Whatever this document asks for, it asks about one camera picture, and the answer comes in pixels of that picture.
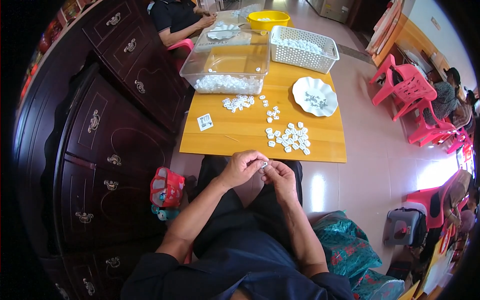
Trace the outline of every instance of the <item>drawer handle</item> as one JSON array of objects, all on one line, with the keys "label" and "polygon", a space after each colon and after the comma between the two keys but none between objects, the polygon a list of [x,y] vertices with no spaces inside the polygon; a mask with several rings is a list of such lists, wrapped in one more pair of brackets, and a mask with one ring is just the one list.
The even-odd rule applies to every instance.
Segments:
[{"label": "drawer handle", "polygon": [[112,163],[117,166],[121,166],[121,159],[120,156],[113,154],[110,157],[107,157],[107,162]]},{"label": "drawer handle", "polygon": [[120,13],[116,13],[110,20],[107,22],[107,26],[112,25],[115,26],[120,22]]},{"label": "drawer handle", "polygon": [[78,217],[80,222],[82,222],[84,224],[88,224],[88,223],[92,222],[92,219],[93,219],[93,214],[76,212],[75,215]]},{"label": "drawer handle", "polygon": [[95,294],[95,287],[93,286],[93,284],[91,282],[88,282],[86,278],[84,278],[84,283],[88,294],[90,296],[93,296],[93,294]]},{"label": "drawer handle", "polygon": [[135,42],[135,39],[133,38],[130,43],[127,44],[127,47],[123,50],[123,52],[132,52],[135,50],[135,47],[137,46],[137,42]]},{"label": "drawer handle", "polygon": [[118,268],[120,266],[120,258],[118,256],[107,259],[105,262],[112,268]]},{"label": "drawer handle", "polygon": [[70,300],[70,297],[68,297],[67,292],[66,292],[64,289],[62,289],[62,288],[59,286],[58,283],[56,283],[55,286],[56,286],[57,289],[59,290],[60,295],[61,295],[65,300]]},{"label": "drawer handle", "polygon": [[100,124],[100,116],[98,115],[98,110],[93,111],[93,117],[90,119],[90,125],[88,126],[88,133],[97,130],[98,125]]},{"label": "drawer handle", "polygon": [[118,181],[111,181],[111,180],[104,180],[103,181],[103,184],[105,184],[107,186],[107,189],[109,191],[114,191],[117,189],[117,186],[118,186]]},{"label": "drawer handle", "polygon": [[145,94],[144,83],[138,80],[135,80],[135,84],[137,85],[137,90],[140,94]]}]

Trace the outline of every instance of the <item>barcode label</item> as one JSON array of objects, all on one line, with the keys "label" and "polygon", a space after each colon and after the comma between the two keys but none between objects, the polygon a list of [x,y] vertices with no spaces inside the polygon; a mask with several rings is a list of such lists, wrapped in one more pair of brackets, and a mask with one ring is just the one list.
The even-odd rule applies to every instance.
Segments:
[{"label": "barcode label", "polygon": [[212,118],[210,117],[210,114],[206,114],[204,116],[198,117],[197,121],[198,121],[198,127],[200,127],[200,131],[204,131],[205,129],[213,127],[213,122],[212,122]]}]

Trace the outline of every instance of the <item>man's right hand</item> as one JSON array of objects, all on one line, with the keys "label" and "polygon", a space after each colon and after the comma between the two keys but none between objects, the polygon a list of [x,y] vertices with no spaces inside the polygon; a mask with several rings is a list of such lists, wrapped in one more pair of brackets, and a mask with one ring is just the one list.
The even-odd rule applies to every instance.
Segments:
[{"label": "man's right hand", "polygon": [[286,164],[270,160],[268,166],[259,170],[265,184],[273,183],[277,200],[298,201],[295,173]]},{"label": "man's right hand", "polygon": [[198,26],[200,27],[200,29],[204,29],[204,28],[207,28],[209,26],[211,26],[213,23],[215,23],[215,20],[216,20],[216,17],[214,16],[206,16],[204,15],[198,22]]}]

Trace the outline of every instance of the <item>red plastic bag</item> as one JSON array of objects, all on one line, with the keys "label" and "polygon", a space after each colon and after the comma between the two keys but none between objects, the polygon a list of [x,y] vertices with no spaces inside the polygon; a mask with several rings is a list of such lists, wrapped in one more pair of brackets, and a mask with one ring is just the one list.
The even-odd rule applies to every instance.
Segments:
[{"label": "red plastic bag", "polygon": [[158,207],[180,206],[185,177],[159,167],[150,183],[150,201]]}]

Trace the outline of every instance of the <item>black pants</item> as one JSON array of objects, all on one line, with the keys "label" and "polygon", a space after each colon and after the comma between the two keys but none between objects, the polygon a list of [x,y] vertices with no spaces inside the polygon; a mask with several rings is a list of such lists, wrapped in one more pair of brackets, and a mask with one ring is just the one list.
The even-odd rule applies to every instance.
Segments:
[{"label": "black pants", "polygon": [[[195,196],[201,193],[213,178],[220,175],[227,163],[227,158],[223,156],[205,156],[202,160],[194,196],[189,199],[189,202],[192,202]],[[283,163],[295,173],[298,199],[302,204],[302,166],[299,161],[283,161]],[[293,255],[285,217],[276,200],[273,184],[264,185],[258,196],[246,208],[243,208],[240,198],[233,189],[226,192],[193,242],[193,252],[200,258],[216,237],[232,229],[264,231]]]}]

